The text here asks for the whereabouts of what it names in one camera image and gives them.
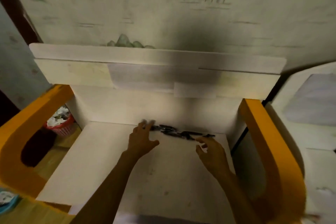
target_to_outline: red basket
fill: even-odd
[[[45,122],[43,126],[47,129],[52,130],[53,132],[55,132],[56,134],[60,136],[69,136],[76,130],[76,127],[74,126],[74,122],[75,122],[75,119],[70,114],[69,118],[65,122],[61,123],[60,125],[49,127],[47,125],[47,122]]]

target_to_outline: floor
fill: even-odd
[[[34,170],[41,177],[49,179],[80,133],[81,129],[76,125],[76,131],[72,135],[65,138],[57,137],[53,148]],[[68,224],[72,219],[73,216],[24,198],[12,211],[0,215],[1,224]]]

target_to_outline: painted wall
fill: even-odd
[[[281,56],[286,69],[336,59],[336,0],[21,0],[49,44],[126,34],[162,49]]]
[[[0,90],[23,109],[49,87],[29,47],[0,4]]]

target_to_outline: hand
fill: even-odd
[[[199,145],[196,145],[196,152],[206,169],[216,179],[223,175],[230,177],[232,173],[222,145],[211,137],[199,137],[196,141],[204,143],[202,148],[208,148],[207,152],[204,152]]]
[[[155,146],[159,145],[158,140],[150,141],[148,137],[149,131],[154,125],[154,121],[151,121],[146,126],[145,125],[146,121],[140,122],[138,126],[133,129],[133,133],[129,135],[127,152],[135,157],[136,160],[149,153]]]

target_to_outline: chair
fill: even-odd
[[[54,85],[0,128],[0,183],[34,201],[46,180],[20,160],[30,137],[74,94],[69,85]],[[267,223],[299,222],[305,209],[305,184],[295,158],[259,100],[243,99],[244,118],[266,171],[264,194],[253,201]],[[41,202],[68,212],[69,205]]]

